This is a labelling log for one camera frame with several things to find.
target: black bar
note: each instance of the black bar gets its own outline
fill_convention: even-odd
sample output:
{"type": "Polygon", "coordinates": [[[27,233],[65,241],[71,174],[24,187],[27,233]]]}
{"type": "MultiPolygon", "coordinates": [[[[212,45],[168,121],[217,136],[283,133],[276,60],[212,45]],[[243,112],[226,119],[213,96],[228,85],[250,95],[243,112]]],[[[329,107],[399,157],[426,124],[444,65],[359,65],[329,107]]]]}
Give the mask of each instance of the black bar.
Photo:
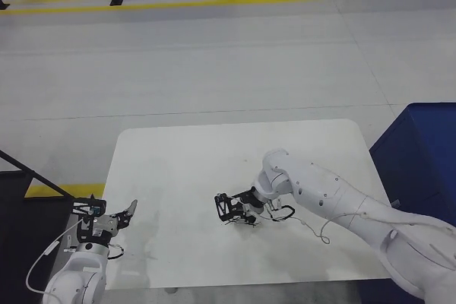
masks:
{"type": "Polygon", "coordinates": [[[3,1],[0,0],[0,11],[3,11],[3,10],[5,10],[5,9],[7,9],[8,6],[9,6],[8,3],[3,3],[3,1]]]}
{"type": "Polygon", "coordinates": [[[16,166],[18,169],[21,169],[22,171],[26,172],[26,173],[29,173],[31,174],[31,176],[35,179],[37,179],[38,181],[40,181],[41,183],[43,183],[44,185],[47,185],[49,186],[50,188],[56,190],[58,193],[64,195],[66,198],[74,198],[74,196],[70,195],[69,193],[67,193],[66,191],[64,191],[63,189],[59,188],[57,185],[55,185],[54,183],[52,183],[51,181],[49,181],[48,179],[46,179],[45,177],[41,176],[39,173],[35,172],[34,170],[32,170],[31,168],[29,168],[28,166],[25,166],[24,164],[22,164],[21,162],[19,162],[18,160],[14,159],[13,157],[11,157],[10,155],[6,154],[4,151],[0,150],[0,158],[2,158],[3,160],[6,160],[8,161],[9,163],[11,163],[12,165],[16,166]]]}

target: yellow line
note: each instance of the yellow line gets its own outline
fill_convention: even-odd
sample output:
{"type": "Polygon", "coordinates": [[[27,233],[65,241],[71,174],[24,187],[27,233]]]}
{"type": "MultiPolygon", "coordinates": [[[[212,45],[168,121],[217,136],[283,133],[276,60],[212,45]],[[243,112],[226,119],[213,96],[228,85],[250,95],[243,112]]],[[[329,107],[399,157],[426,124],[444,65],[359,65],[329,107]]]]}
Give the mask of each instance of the yellow line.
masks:
{"type": "MultiPolygon", "coordinates": [[[[95,198],[101,198],[105,184],[80,184],[80,185],[59,185],[60,188],[71,193],[76,198],[86,198],[94,195],[95,198]]],[[[52,190],[46,185],[32,185],[27,190],[26,198],[44,198],[49,196],[58,196],[58,192],[52,190]]]]}
{"type": "Polygon", "coordinates": [[[138,5],[120,5],[120,6],[84,6],[79,8],[22,8],[14,10],[12,7],[0,11],[4,14],[47,14],[47,13],[85,13],[97,11],[131,11],[144,10],[153,8],[187,8],[195,6],[215,6],[215,5],[261,5],[276,4],[284,2],[314,2],[318,0],[206,0],[196,2],[166,2],[166,3],[146,3],[138,5]]]}

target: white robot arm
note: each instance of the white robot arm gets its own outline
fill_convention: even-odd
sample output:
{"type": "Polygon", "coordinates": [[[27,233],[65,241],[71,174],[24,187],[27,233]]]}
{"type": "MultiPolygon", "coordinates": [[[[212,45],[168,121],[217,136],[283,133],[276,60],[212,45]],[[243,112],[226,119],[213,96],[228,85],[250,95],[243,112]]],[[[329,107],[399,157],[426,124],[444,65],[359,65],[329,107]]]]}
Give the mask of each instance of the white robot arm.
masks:
{"type": "Polygon", "coordinates": [[[244,204],[255,206],[250,206],[253,211],[259,213],[260,204],[292,194],[297,204],[367,242],[394,282],[408,293],[427,304],[456,303],[455,227],[387,206],[283,149],[266,153],[262,165],[254,187],[239,196],[244,204]]]}
{"type": "Polygon", "coordinates": [[[73,214],[77,214],[80,221],[60,235],[53,244],[59,243],[58,239],[78,225],[78,247],[66,265],[51,278],[45,291],[35,290],[28,283],[30,272],[40,257],[27,275],[27,287],[43,294],[43,304],[100,303],[106,286],[106,263],[123,254],[122,249],[121,255],[109,257],[109,241],[120,229],[130,224],[137,207],[137,200],[134,200],[126,210],[106,215],[106,202],[103,200],[76,198],[73,203],[73,214]]]}

